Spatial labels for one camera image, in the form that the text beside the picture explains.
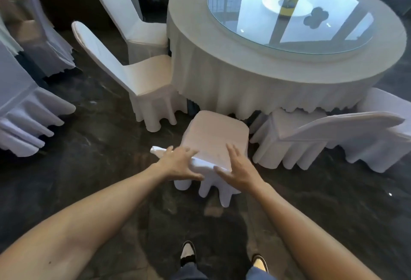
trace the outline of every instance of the banquet chair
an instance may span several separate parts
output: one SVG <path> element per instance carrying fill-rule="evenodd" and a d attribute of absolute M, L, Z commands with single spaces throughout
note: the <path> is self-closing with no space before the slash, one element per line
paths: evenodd
<path fill-rule="evenodd" d="M 248 127 L 241 121 L 212 112 L 200 111 L 190 122 L 184 132 L 180 146 L 197 149 L 199 152 L 193 157 L 193 171 L 204 175 L 198 194 L 205 198 L 211 186 L 217 187 L 220 203 L 223 207 L 230 205 L 231 196 L 240 191 L 227 184 L 213 167 L 230 171 L 231 163 L 226 143 L 233 143 L 241 153 L 247 155 Z M 152 147 L 151 153 L 162 157 L 165 149 Z M 179 190 L 187 190 L 191 180 L 175 180 L 174 185 Z"/>
<path fill-rule="evenodd" d="M 40 0 L 27 1 L 34 20 L 10 24 L 10 34 L 46 76 L 74 68 L 73 48 L 50 25 Z"/>
<path fill-rule="evenodd" d="M 388 111 L 406 119 L 397 126 L 376 133 L 368 132 L 355 139 L 338 143 L 344 149 L 349 163 L 362 160 L 373 171 L 383 173 L 411 151 L 411 102 L 383 90 L 371 88 L 367 96 L 358 103 L 357 110 Z"/>
<path fill-rule="evenodd" d="M 157 132 L 162 118 L 177 124 L 177 110 L 187 113 L 187 100 L 170 84 L 171 57 L 159 55 L 123 66 L 83 23 L 75 21 L 71 27 L 87 54 L 129 92 L 136 120 L 144 121 L 147 131 Z"/>
<path fill-rule="evenodd" d="M 127 43 L 129 64 L 167 54 L 165 23 L 142 21 L 131 0 L 100 0 Z"/>
<path fill-rule="evenodd" d="M 44 146 L 40 135 L 54 135 L 47 127 L 63 125 L 58 116 L 76 107 L 39 87 L 2 43 L 0 63 L 0 148 L 28 157 Z"/>
<path fill-rule="evenodd" d="M 266 168 L 277 168 L 282 161 L 287 169 L 297 164 L 306 170 L 327 143 L 378 132 L 403 121 L 404 118 L 385 111 L 336 116 L 300 109 L 290 113 L 277 109 L 269 116 L 261 113 L 250 126 L 250 132 L 254 132 L 250 143 L 260 144 L 253 161 Z"/>

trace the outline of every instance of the black and white sneaker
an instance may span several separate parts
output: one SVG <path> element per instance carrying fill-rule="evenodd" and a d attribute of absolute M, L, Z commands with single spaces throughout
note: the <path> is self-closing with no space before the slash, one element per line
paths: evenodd
<path fill-rule="evenodd" d="M 183 267 L 187 263 L 194 263 L 197 266 L 196 249 L 191 241 L 185 241 L 183 243 L 180 256 L 181 267 Z"/>
<path fill-rule="evenodd" d="M 258 269 L 269 273 L 267 263 L 260 254 L 254 254 L 253 258 L 251 259 L 251 263 L 253 264 L 253 267 L 257 267 Z"/>

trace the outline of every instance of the dark marble floor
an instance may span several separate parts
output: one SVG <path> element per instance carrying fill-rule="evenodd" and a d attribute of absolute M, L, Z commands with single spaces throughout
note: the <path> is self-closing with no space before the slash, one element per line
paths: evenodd
<path fill-rule="evenodd" d="M 405 21 L 408 30 L 411 24 Z M 117 32 L 96 33 L 123 63 Z M 75 43 L 80 70 L 49 78 L 50 90 L 77 106 L 52 127 L 54 137 L 36 155 L 0 156 L 0 251 L 44 218 L 110 184 L 147 168 L 151 146 L 177 146 L 191 118 L 162 120 L 156 133 L 134 118 L 127 92 Z M 411 45 L 378 84 L 411 100 Z M 249 155 L 255 151 L 250 145 Z M 349 164 L 341 148 L 325 149 L 307 171 L 257 166 L 264 179 L 344 244 L 383 279 L 411 278 L 411 157 L 384 174 Z M 119 233 L 89 263 L 80 279 L 167 279 L 178 267 L 180 246 L 191 239 L 198 266 L 212 279 L 242 279 L 254 252 L 263 254 L 279 280 L 305 279 L 260 206 L 246 194 L 220 206 L 216 190 L 203 199 L 198 186 L 159 186 Z"/>

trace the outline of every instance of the person's right hand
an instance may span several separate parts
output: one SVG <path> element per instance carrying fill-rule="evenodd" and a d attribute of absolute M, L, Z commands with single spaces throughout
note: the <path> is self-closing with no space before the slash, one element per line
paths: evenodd
<path fill-rule="evenodd" d="M 230 156 L 232 172 L 226 172 L 217 166 L 214 167 L 214 171 L 239 191 L 253 192 L 264 184 L 264 180 L 251 161 L 240 153 L 236 146 L 232 144 L 226 144 L 226 146 Z"/>

